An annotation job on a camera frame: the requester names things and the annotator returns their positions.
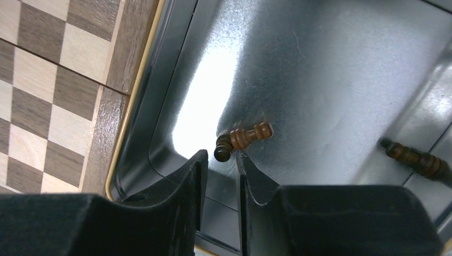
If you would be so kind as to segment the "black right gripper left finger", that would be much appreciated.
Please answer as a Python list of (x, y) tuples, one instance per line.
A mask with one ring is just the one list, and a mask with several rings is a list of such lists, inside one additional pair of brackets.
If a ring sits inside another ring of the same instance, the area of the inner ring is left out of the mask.
[(194, 255), (207, 184), (200, 150), (122, 202), (96, 194), (3, 194), (1, 255)]

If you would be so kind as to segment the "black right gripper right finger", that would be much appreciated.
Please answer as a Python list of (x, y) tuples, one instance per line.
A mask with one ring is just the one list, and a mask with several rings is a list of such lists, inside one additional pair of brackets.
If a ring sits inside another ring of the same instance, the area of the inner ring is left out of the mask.
[(280, 185), (236, 157), (242, 255), (441, 255), (420, 200), (387, 185)]

